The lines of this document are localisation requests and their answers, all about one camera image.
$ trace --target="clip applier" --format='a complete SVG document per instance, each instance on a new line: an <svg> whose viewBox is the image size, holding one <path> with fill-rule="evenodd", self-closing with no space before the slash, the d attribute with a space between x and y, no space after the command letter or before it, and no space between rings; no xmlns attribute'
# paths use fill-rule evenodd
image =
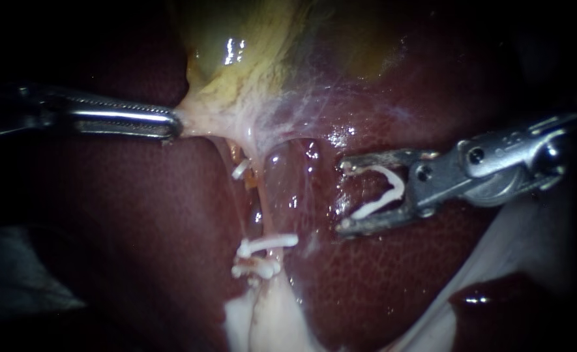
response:
<svg viewBox="0 0 577 352"><path fill-rule="evenodd" d="M453 198L479 207L502 205L558 183L576 149L577 113L564 113L463 139L446 154L399 149L347 156L339 163L345 175L358 175L374 166L404 166L408 180L401 206L367 215L354 212L335 230L352 237L404 226L434 215L444 201Z"/></svg>

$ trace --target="dark background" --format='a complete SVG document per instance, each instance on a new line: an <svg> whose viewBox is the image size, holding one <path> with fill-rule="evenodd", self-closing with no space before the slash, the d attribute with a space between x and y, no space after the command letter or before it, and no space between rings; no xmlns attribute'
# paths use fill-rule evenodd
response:
<svg viewBox="0 0 577 352"><path fill-rule="evenodd" d="M138 4L94 0L0 2L0 81L33 80L89 89L89 75L76 68L103 60L95 53L115 45L124 28L139 26L146 17L159 16L162 11L159 2L131 3ZM463 12L479 32L508 33L507 45L512 46L525 81L511 109L534 110L556 102L572 105L577 101L577 1L477 1L427 4L424 8ZM2 177L0 184L10 188L20 175ZM577 172L571 177L577 180ZM574 215L577 242L577 202ZM570 342L570 349L577 349L577 290L565 305L555 315L555 324L561 330L548 331L547 339L558 345ZM556 336L557 331L563 335ZM117 334L107 319L86 308L0 323L0 349L20 345L81 351L89 346L72 342L86 338L105 349L108 343L99 336L120 342L112 337Z"/></svg>

